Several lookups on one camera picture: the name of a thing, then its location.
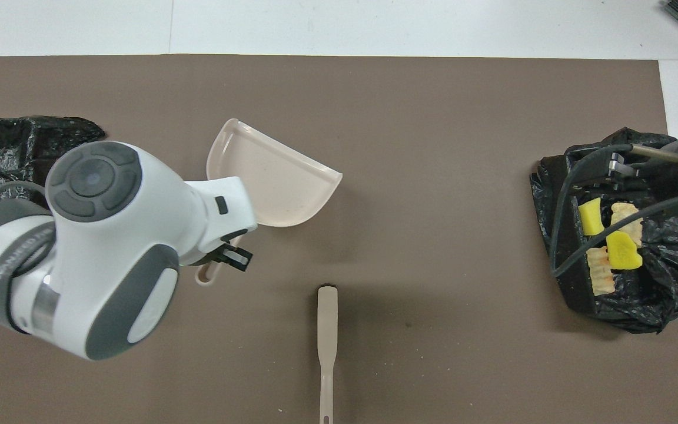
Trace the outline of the beige hand brush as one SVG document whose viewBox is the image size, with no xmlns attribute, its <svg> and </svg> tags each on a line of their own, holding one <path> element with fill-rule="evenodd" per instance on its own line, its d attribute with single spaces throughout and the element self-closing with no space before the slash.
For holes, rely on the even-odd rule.
<svg viewBox="0 0 678 424">
<path fill-rule="evenodd" d="M 318 424 L 334 424 L 334 367 L 337 356 L 337 288 L 323 285 L 317 295 L 317 354 L 320 363 Z"/>
</svg>

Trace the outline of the small yellow sponge wedge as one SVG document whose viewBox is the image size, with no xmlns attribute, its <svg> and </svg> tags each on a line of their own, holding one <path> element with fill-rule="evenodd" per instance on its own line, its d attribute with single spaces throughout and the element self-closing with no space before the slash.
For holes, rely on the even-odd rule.
<svg viewBox="0 0 678 424">
<path fill-rule="evenodd" d="M 579 204 L 578 212 L 584 236 L 596 236 L 605 229 L 601 215 L 601 198 L 593 198 Z"/>
</svg>

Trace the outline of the beige plastic dustpan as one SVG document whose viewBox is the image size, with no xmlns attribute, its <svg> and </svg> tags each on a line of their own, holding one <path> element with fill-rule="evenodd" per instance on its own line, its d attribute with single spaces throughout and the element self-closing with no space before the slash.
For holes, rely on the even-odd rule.
<svg viewBox="0 0 678 424">
<path fill-rule="evenodd" d="M 259 226 L 290 227 L 316 215 L 331 198 L 342 173 L 232 118 L 210 149 L 209 180 L 239 177 Z"/>
</svg>

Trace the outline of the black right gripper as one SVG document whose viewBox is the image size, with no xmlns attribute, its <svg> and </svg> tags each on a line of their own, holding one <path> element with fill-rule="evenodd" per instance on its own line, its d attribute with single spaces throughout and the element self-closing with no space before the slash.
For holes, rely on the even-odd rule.
<svg viewBox="0 0 678 424">
<path fill-rule="evenodd" d="M 610 153 L 606 166 L 607 179 L 632 179 L 639 176 L 645 181 L 654 201 L 678 197 L 678 162 L 651 158 L 637 169 L 625 164 L 621 153 Z"/>
</svg>

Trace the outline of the ribbed beige foam chunk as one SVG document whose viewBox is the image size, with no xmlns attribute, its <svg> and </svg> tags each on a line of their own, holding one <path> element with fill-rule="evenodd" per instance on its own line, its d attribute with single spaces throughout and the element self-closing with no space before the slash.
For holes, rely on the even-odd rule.
<svg viewBox="0 0 678 424">
<path fill-rule="evenodd" d="M 593 295 L 601 296 L 616 292 L 614 274 L 611 271 L 610 256 L 606 246 L 589 248 L 586 251 L 586 261 Z"/>
</svg>

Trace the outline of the yellow sponge wedge with imprint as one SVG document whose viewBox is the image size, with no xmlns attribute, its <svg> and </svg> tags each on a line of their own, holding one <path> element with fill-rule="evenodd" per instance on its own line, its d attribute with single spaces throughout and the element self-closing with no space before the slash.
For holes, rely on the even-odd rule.
<svg viewBox="0 0 678 424">
<path fill-rule="evenodd" d="M 630 234 L 623 231 L 614 231 L 606 236 L 606 251 L 611 269 L 633 270 L 643 265 L 638 246 Z"/>
</svg>

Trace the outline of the brown table mat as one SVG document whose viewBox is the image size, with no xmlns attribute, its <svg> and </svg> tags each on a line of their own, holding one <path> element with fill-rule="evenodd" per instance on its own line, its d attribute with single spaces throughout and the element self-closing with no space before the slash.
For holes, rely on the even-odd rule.
<svg viewBox="0 0 678 424">
<path fill-rule="evenodd" d="M 181 269 L 156 331 L 79 359 L 0 327 L 0 424 L 318 424 L 317 288 L 337 286 L 335 421 L 678 422 L 678 319 L 565 305 L 529 176 L 621 128 L 665 133 L 653 61 L 0 57 L 0 117 L 94 121 L 186 179 L 237 118 L 343 174 L 325 207 Z"/>
</svg>

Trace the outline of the black trash bag bin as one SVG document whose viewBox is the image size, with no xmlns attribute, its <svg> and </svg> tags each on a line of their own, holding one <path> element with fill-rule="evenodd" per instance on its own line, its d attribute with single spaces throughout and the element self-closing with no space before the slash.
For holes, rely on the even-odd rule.
<svg viewBox="0 0 678 424">
<path fill-rule="evenodd" d="M 8 181 L 44 185 L 49 170 L 65 153 L 105 137 L 100 126 L 84 118 L 0 118 L 0 185 Z"/>
<path fill-rule="evenodd" d="M 632 144 L 661 148 L 677 140 L 654 132 L 621 129 L 599 143 L 574 145 L 562 155 L 542 158 L 530 175 L 536 220 L 565 303 L 575 312 L 630 333 L 662 331 L 678 319 L 678 216 L 657 211 L 642 180 L 606 178 L 610 153 Z M 579 204 L 601 198 L 605 229 L 582 233 Z M 611 225 L 613 203 L 634 204 L 639 212 Z M 616 292 L 594 296 L 586 251 L 606 246 L 606 236 L 643 219 L 641 268 L 611 271 Z"/>
</svg>

